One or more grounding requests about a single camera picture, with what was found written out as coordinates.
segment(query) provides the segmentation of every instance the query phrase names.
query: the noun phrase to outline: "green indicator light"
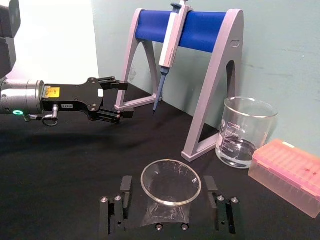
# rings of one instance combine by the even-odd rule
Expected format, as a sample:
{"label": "green indicator light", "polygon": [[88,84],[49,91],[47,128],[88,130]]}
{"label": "green indicator light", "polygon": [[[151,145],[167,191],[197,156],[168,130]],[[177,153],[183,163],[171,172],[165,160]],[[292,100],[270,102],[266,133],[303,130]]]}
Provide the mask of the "green indicator light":
{"label": "green indicator light", "polygon": [[20,111],[20,110],[14,110],[14,111],[13,111],[13,114],[14,114],[14,115],[21,116],[21,115],[24,114],[24,112],[23,112],[23,111]]}

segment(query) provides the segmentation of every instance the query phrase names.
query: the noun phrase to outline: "micropipette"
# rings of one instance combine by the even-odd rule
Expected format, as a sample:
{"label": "micropipette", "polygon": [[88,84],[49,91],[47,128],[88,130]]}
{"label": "micropipette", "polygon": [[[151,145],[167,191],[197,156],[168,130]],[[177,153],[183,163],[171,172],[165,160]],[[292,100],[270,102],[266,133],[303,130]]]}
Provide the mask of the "micropipette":
{"label": "micropipette", "polygon": [[172,68],[175,61],[177,49],[180,43],[182,31],[184,29],[185,21],[189,11],[193,9],[186,5],[188,0],[181,0],[180,3],[172,3],[173,10],[170,14],[168,27],[166,29],[165,38],[163,42],[162,52],[160,56],[159,65],[161,66],[161,80],[153,106],[153,114],[155,114],[162,90],[165,84],[166,77]]}

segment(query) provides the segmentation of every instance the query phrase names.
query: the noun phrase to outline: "yellow label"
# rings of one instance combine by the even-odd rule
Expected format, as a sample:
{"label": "yellow label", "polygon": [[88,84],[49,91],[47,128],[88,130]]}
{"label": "yellow label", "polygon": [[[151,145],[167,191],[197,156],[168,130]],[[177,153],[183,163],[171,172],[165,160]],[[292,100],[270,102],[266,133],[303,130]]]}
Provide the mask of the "yellow label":
{"label": "yellow label", "polygon": [[44,98],[59,98],[60,87],[46,86],[44,89]]}

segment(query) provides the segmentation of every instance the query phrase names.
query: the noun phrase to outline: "light blue wall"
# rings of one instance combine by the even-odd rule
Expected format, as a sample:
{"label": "light blue wall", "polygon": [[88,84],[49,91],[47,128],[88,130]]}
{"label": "light blue wall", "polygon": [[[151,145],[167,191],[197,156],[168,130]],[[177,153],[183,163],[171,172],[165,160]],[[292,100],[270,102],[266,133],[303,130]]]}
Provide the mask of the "light blue wall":
{"label": "light blue wall", "polygon": [[[171,10],[172,0],[91,0],[99,75],[121,78],[132,16],[137,8]],[[280,138],[320,156],[320,1],[318,0],[190,0],[196,11],[244,11],[241,96],[275,106],[278,124],[271,139]],[[159,61],[162,44],[155,44]],[[210,54],[178,50],[167,77],[164,101],[193,115]],[[129,77],[151,92],[150,72],[140,47]],[[220,123],[226,83],[221,81],[207,123]]]}

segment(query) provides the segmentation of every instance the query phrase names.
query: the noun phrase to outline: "black tabletop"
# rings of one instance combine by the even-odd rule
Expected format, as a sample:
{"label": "black tabletop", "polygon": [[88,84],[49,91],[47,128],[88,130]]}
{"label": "black tabletop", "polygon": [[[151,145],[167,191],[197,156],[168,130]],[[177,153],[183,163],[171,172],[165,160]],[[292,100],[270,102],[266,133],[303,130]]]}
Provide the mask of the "black tabletop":
{"label": "black tabletop", "polygon": [[[115,103],[116,91],[105,92]],[[130,86],[128,98],[145,93]],[[161,102],[135,109],[119,125],[88,121],[80,112],[59,114],[56,127],[0,116],[0,239],[96,240],[99,199],[116,194],[122,177],[133,176],[127,227],[138,227],[147,209],[140,185],[146,165],[181,157],[192,117]],[[204,135],[215,129],[205,126]],[[248,176],[226,166],[214,151],[187,163],[214,177],[225,197],[238,197],[248,240],[317,240],[320,217],[312,219]],[[206,195],[193,203],[191,223],[208,222]]]}

